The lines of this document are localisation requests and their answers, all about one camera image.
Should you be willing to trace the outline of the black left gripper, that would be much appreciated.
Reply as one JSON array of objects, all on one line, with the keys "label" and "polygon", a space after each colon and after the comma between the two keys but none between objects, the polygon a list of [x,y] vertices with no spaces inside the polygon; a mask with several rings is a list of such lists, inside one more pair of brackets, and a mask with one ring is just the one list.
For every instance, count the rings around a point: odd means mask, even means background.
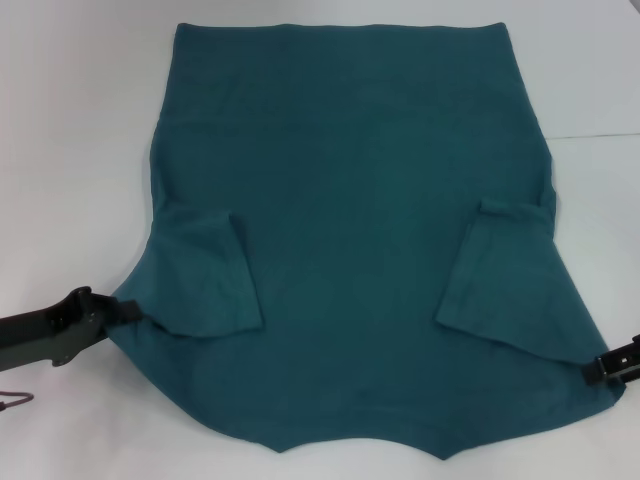
[{"label": "black left gripper", "polygon": [[135,300],[75,289],[48,308],[0,318],[0,372],[44,360],[63,366],[105,338],[103,322],[142,318]]}]

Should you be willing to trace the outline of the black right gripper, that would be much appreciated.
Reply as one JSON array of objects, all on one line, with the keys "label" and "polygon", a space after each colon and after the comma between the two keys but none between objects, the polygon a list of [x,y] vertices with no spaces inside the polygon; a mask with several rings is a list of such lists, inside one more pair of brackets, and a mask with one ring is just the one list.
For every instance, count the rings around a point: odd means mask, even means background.
[{"label": "black right gripper", "polygon": [[640,334],[632,342],[596,357],[583,366],[583,379],[589,386],[618,380],[629,383],[640,379]]}]

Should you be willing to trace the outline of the teal blue shirt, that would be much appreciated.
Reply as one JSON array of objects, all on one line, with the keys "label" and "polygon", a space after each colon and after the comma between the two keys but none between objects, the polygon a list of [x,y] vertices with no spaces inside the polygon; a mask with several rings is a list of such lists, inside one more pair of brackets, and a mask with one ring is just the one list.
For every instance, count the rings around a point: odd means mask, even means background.
[{"label": "teal blue shirt", "polygon": [[153,220],[110,339],[274,451],[447,459],[622,396],[554,242],[552,157],[501,23],[177,27]]}]

